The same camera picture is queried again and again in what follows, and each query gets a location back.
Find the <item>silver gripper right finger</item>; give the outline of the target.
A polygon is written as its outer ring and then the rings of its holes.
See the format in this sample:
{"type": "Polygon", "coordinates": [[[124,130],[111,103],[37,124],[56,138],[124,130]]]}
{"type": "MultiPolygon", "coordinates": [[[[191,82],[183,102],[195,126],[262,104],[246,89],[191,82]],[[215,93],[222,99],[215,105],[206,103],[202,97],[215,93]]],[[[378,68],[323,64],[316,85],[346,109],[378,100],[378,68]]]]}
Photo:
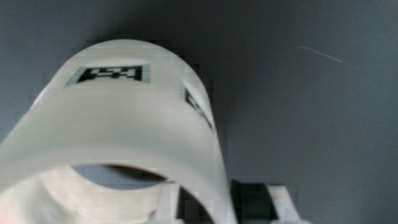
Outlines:
{"type": "Polygon", "coordinates": [[[280,184],[266,184],[266,192],[273,209],[270,224],[310,224],[298,214],[287,187],[280,184]]]}

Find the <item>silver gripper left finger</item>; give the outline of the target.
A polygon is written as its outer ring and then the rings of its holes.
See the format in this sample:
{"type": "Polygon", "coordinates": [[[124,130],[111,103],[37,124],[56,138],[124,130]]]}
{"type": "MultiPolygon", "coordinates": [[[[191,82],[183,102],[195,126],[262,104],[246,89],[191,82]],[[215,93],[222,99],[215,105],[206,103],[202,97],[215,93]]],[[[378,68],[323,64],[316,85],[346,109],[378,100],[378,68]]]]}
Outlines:
{"type": "Polygon", "coordinates": [[[151,224],[184,224],[177,218],[179,185],[167,182],[161,186],[151,224]]]}

